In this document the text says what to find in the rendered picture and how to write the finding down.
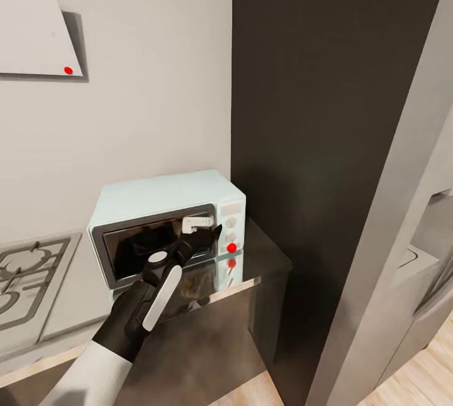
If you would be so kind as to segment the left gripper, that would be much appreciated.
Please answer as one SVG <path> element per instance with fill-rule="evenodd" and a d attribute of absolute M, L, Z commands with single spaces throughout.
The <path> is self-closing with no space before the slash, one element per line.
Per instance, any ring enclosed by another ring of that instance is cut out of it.
<path fill-rule="evenodd" d="M 198 227 L 195 232 L 183 233 L 182 228 L 177 231 L 178 241 L 183 241 L 191 248 L 192 255 L 197 252 L 200 247 L 211 248 L 214 241 L 218 241 L 222 232 L 222 224 L 213 228 Z"/>

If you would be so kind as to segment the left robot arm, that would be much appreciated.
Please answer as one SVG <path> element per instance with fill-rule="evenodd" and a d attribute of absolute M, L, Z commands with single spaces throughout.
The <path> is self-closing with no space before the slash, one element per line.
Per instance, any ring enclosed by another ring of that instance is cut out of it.
<path fill-rule="evenodd" d="M 178 241 L 147 259 L 136 280 L 114 302 L 109 317 L 39 406 L 114 406 L 130 368 L 200 247 L 218 241 L 212 217 L 183 217 Z M 200 227 L 200 228 L 199 228 Z"/>

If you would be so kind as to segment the microwave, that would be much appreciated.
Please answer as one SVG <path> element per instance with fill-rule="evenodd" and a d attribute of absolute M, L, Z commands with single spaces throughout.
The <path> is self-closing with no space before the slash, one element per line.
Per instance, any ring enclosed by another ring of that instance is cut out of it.
<path fill-rule="evenodd" d="M 87 233 L 106 288 L 143 280 L 147 259 L 178 241 L 183 217 L 212 217 L 218 241 L 200 247 L 193 265 L 242 249 L 246 195 L 217 169 L 103 186 Z"/>

